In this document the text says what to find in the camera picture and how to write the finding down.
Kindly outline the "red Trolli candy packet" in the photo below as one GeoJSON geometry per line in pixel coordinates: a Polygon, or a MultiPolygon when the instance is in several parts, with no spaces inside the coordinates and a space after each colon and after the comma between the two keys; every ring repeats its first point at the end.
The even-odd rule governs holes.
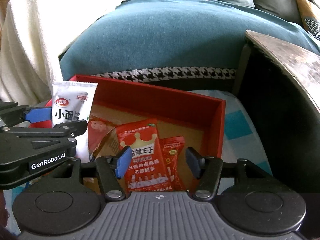
{"type": "Polygon", "coordinates": [[[183,136],[164,138],[160,140],[162,155],[167,167],[169,178],[172,184],[172,188],[175,191],[184,191],[180,176],[178,175],[178,157],[182,152],[185,144],[183,136]]]}

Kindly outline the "red spicy strip packet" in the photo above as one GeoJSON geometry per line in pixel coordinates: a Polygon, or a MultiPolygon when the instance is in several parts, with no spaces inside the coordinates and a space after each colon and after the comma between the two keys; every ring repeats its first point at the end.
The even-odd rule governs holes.
{"type": "Polygon", "coordinates": [[[125,173],[125,185],[132,191],[172,191],[162,155],[157,120],[145,119],[116,127],[119,147],[131,147],[132,158],[125,173]]]}

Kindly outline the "white gluten snack packet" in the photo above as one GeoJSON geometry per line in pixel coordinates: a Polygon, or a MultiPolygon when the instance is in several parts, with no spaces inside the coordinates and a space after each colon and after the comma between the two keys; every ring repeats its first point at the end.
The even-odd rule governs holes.
{"type": "Polygon", "coordinates": [[[89,120],[97,83],[61,81],[52,84],[52,125],[89,120]]]}

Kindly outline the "red cardboard box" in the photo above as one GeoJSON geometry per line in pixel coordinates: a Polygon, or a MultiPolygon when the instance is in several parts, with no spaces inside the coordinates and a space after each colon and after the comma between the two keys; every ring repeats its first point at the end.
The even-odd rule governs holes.
{"type": "MultiPolygon", "coordinates": [[[[223,100],[102,77],[76,76],[71,81],[98,84],[90,115],[111,121],[116,127],[156,119],[159,141],[183,136],[183,150],[193,147],[203,156],[221,156],[225,119],[223,100]]],[[[52,119],[37,123],[37,127],[52,126],[52,119]]],[[[100,143],[95,159],[114,156],[123,149],[119,147],[116,127],[100,143]]],[[[76,157],[83,163],[89,162],[88,129],[83,135],[77,136],[76,141],[76,157]]],[[[194,189],[196,180],[191,177],[182,152],[178,157],[178,175],[186,190],[194,189]]]]}

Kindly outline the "blue white checkered tablecloth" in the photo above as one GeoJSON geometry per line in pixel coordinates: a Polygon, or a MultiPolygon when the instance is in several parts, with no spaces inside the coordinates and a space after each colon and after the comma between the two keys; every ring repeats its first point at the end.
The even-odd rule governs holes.
{"type": "MultiPolygon", "coordinates": [[[[216,90],[208,92],[206,94],[198,95],[204,95],[211,98],[221,99],[225,102],[225,119],[223,128],[222,152],[221,156],[217,158],[230,163],[236,163],[236,161],[239,158],[245,158],[250,160],[254,164],[257,164],[264,171],[270,172],[270,166],[268,164],[262,143],[255,131],[252,122],[250,121],[246,111],[242,107],[239,100],[234,96],[227,95],[223,92],[219,92],[216,90]]],[[[31,124],[25,121],[23,123],[20,123],[19,126],[37,127],[37,123],[31,124]]],[[[107,157],[110,157],[112,161],[110,164],[108,164],[108,169],[104,172],[104,175],[106,176],[107,180],[115,182],[116,188],[118,191],[121,192],[121,194],[125,194],[126,192],[120,185],[120,180],[122,178],[117,179],[115,175],[116,155],[99,157],[98,159],[95,159],[94,161],[89,161],[87,163],[83,163],[75,155],[74,158],[63,162],[60,165],[65,164],[68,161],[74,160],[81,163],[81,165],[83,165],[87,169],[96,170],[99,161],[104,161],[107,157]]],[[[197,185],[199,180],[193,176],[192,172],[191,177],[196,180],[197,185]]]]}

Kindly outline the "white towel blanket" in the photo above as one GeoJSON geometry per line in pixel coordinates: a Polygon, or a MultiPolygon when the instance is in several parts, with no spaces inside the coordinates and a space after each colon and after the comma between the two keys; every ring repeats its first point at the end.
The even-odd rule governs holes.
{"type": "Polygon", "coordinates": [[[1,99],[35,105],[62,81],[59,56],[123,0],[10,0],[1,42],[1,99]]]}

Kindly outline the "patterned yellow pillow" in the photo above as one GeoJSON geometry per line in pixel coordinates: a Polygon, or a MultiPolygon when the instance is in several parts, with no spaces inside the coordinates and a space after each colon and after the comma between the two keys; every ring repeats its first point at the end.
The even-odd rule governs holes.
{"type": "Polygon", "coordinates": [[[319,40],[319,8],[308,0],[296,0],[307,33],[319,40]]]}

